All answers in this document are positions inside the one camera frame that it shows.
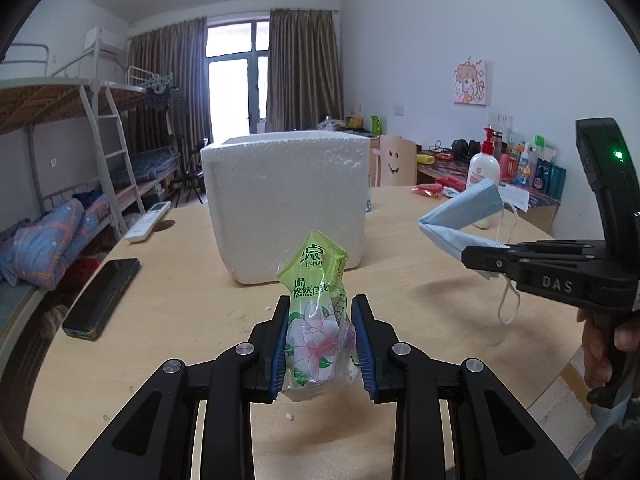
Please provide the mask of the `person's right hand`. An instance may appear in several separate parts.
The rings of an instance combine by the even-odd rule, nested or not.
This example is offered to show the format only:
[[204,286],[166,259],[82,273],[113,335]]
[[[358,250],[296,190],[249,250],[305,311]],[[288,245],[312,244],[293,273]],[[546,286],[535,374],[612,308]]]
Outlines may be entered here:
[[[603,387],[611,380],[613,369],[608,358],[608,344],[602,332],[594,325],[590,311],[579,309],[577,322],[584,324],[582,328],[582,348],[584,349],[585,383],[590,389]],[[639,320],[618,326],[615,331],[614,344],[621,352],[634,352],[639,348]]]

